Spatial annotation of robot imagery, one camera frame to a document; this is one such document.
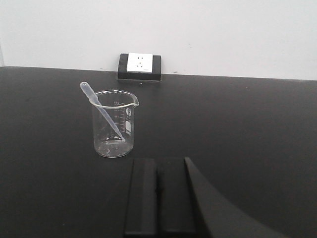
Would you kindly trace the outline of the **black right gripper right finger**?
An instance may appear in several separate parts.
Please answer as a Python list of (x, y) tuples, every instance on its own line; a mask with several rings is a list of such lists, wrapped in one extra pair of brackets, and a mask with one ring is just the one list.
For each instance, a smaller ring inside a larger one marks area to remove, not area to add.
[(184, 158), (197, 236), (199, 238), (284, 238), (226, 199), (195, 166)]

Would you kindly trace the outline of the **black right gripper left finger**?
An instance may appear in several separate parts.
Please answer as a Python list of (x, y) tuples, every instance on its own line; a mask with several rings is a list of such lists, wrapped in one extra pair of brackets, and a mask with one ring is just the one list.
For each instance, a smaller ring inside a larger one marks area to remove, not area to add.
[(154, 159), (133, 160), (126, 208), (125, 236), (156, 236), (157, 229), (157, 165)]

